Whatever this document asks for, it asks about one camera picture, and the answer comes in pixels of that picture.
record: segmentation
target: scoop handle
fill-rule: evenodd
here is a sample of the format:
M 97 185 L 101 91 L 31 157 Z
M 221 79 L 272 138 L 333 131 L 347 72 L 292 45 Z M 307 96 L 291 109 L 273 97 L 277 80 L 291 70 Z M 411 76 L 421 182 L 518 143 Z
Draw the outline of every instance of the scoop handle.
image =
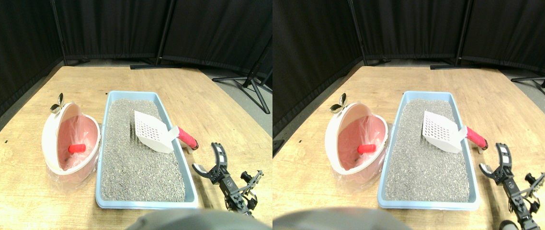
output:
M 468 129 L 468 132 L 466 133 L 466 138 L 468 138 L 468 140 L 472 141 L 483 150 L 488 149 L 488 141 L 485 140 L 485 138 L 472 131 L 469 127 L 466 128 Z
M 198 149 L 198 142 L 187 132 L 183 131 L 181 127 L 179 128 L 179 140 L 183 141 L 183 143 L 187 144 L 192 150 Z

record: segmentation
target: wooden tabletop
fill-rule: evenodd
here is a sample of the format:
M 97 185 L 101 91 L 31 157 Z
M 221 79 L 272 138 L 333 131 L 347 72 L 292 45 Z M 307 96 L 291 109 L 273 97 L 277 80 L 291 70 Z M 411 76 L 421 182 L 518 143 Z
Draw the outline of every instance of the wooden tabletop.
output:
M 0 132 L 0 228 L 10 229 L 119 229 L 150 210 L 100 208 L 94 198 L 96 178 L 68 195 L 49 188 L 41 132 L 49 107 L 60 92 L 99 123 L 111 90 L 157 92 L 171 122 L 189 132 L 200 148 L 188 155 L 200 207 L 225 210 L 217 185 L 197 175 L 192 163 L 215 165 L 211 142 L 224 145 L 228 171 L 236 182 L 242 171 L 264 177 L 255 187 L 259 203 L 253 215 L 271 225 L 272 138 L 228 94 L 197 69 L 62 67 Z
M 545 114 L 498 70 L 362 67 L 297 129 L 273 159 L 275 216 L 318 207 L 380 208 L 378 179 L 355 194 L 336 190 L 324 149 L 332 117 L 328 109 L 346 92 L 347 103 L 361 101 L 393 123 L 402 93 L 408 90 L 451 92 L 464 125 L 484 136 L 491 146 L 496 142 L 509 145 L 520 189 L 529 186 L 524 181 L 527 173 L 545 173 Z M 490 148 L 480 155 L 474 144 L 471 147 L 480 195 L 478 210 L 386 210 L 416 230 L 497 230 L 504 219 L 517 221 L 508 211 L 502 186 L 496 186 L 478 168 L 480 163 L 498 167 L 498 152 Z M 545 229 L 545 183 L 538 195 L 542 205 L 533 217 Z

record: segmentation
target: red cylinder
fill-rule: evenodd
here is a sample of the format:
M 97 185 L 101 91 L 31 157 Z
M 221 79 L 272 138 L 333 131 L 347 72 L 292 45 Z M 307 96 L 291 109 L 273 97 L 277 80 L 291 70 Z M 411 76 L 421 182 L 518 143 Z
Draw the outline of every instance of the red cylinder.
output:
M 358 146 L 358 153 L 374 153 L 377 150 L 377 146 L 375 144 L 369 144 L 369 145 L 360 145 Z
M 85 151 L 85 144 L 70 145 L 68 151 L 69 153 L 82 153 Z
M 190 134 L 187 134 L 187 132 L 183 131 L 181 127 L 179 127 L 179 140 L 183 141 L 193 150 L 198 149 L 198 142 L 196 142 L 196 140 L 192 136 L 190 136 Z
M 480 136 L 478 133 L 472 131 L 472 129 L 470 129 L 469 127 L 466 127 L 466 129 L 468 130 L 466 134 L 466 138 L 468 138 L 468 140 L 472 141 L 483 150 L 488 148 L 488 141 L 485 140 L 485 138 Z

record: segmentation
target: white plastic scoop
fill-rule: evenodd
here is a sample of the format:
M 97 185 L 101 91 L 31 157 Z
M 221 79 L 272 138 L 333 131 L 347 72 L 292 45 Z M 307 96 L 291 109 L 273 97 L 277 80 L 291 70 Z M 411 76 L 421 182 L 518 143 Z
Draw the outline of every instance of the white plastic scoop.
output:
M 134 125 L 138 140 L 155 151 L 172 153 L 172 140 L 179 136 L 179 127 L 175 126 L 169 131 L 166 124 L 156 117 L 134 111 Z
M 445 116 L 424 111 L 421 135 L 430 144 L 449 153 L 462 151 L 460 141 L 466 138 L 467 127 L 458 130 L 458 125 Z

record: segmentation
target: black curtain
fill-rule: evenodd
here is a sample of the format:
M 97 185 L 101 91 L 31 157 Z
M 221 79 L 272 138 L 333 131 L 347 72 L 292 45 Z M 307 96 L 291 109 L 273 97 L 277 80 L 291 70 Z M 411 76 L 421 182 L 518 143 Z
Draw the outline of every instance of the black curtain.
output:
M 156 57 L 169 5 L 170 0 L 56 0 L 67 59 Z
M 545 72 L 545 0 L 475 0 L 462 58 Z
M 0 1 L 0 116 L 61 56 L 48 0 Z
M 466 0 L 353 0 L 367 59 L 454 58 Z
M 248 72 L 273 34 L 272 4 L 272 0 L 178 0 L 163 58 Z M 271 68 L 272 58 L 267 58 L 258 75 L 265 77 Z
M 273 138 L 362 60 L 345 0 L 275 0 Z

